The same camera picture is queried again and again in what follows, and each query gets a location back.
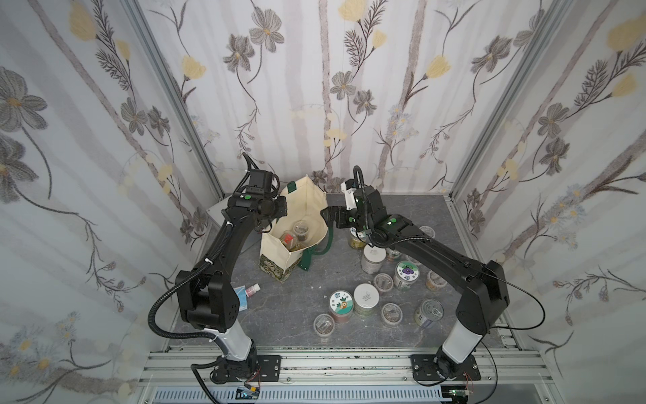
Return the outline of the red label seed jar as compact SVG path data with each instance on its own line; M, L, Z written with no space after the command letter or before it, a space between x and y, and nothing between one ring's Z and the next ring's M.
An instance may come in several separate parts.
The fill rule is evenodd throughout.
M329 309L336 323L347 323L353 314L354 299L348 291L339 290L331 294Z

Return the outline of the cream canvas tote bag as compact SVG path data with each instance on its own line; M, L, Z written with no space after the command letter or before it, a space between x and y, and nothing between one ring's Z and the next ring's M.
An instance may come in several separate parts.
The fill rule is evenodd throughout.
M260 269L284 283L300 264L306 249L318 245L328 233L321 212L328 207L327 194L305 176L288 183L280 193L287 202L287 215L272 223L262 235Z

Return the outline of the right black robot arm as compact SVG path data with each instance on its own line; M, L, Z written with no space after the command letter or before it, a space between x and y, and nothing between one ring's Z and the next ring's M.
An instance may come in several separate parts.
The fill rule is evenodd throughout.
M456 378L463 363L509 306L503 268L494 261L484 264L460 254L429 237L410 219L390 214L380 193L371 186L355 190L347 202L350 205L329 206L321 211L326 225L353 227L375 247L393 247L412 256L461 294L456 323L435 355L440 379Z

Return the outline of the teal label seed cup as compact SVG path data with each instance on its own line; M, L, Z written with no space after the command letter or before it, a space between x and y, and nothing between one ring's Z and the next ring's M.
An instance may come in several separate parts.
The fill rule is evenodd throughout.
M379 273L373 278L373 286L380 295L383 295L393 290L394 281L389 274Z

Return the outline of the large strawberry label jar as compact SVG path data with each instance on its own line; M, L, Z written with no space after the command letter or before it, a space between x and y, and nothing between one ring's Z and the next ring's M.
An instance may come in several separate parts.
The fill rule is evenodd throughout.
M390 262L399 262L401 260L402 253L393 248L386 249L386 259Z

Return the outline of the clear lid green seed cup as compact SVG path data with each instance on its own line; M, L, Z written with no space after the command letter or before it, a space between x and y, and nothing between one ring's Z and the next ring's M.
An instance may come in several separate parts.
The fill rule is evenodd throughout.
M430 238L434 238L436 236L436 232L432 227L421 226L420 230Z

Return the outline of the silver lid text jar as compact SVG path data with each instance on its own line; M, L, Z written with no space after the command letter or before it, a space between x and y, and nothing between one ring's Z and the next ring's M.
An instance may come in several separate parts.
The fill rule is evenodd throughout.
M384 248L365 245L361 258L361 269L366 274L378 274L385 262L387 252Z

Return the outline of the yellow label tall jar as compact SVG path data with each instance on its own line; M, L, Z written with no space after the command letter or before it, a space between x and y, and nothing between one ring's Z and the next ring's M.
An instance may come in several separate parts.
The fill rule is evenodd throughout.
M350 229L348 244L355 250L363 250L366 246L366 242L358 236L357 229L354 227Z

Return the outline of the white lid seed jar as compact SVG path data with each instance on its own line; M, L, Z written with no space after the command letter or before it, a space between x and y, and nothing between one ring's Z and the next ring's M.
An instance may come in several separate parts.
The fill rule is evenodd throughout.
M380 293L368 283L359 284L353 291L353 310L358 316L372 316L380 303Z

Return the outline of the purple flower lid jar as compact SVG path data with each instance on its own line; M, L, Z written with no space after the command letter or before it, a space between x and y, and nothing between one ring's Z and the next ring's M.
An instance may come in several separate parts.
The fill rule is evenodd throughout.
M420 271L411 261L401 261L395 267L394 286L400 291L408 291L419 279Z

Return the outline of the red flower seed cup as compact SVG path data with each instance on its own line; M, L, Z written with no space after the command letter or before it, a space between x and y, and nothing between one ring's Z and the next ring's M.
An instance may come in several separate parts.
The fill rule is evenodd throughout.
M298 248L299 245L298 237L296 237L296 235L294 235L294 233L291 231L284 232L280 237L280 241L289 251L294 251Z

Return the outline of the purple label metal can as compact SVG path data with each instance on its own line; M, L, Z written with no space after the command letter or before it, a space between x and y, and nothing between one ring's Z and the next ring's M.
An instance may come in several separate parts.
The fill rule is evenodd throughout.
M444 317L444 309L440 302L425 300L418 306L414 314L414 320L420 328L430 328Z

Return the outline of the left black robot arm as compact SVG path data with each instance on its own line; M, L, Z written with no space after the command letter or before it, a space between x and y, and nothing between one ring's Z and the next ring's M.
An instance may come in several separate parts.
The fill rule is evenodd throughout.
M176 338L216 343L231 377L247 379L258 367L255 343L237 320L241 303L231 284L235 264L252 233L286 214L276 174L250 168L221 211L220 230L208 252L175 280L181 320L193 328Z

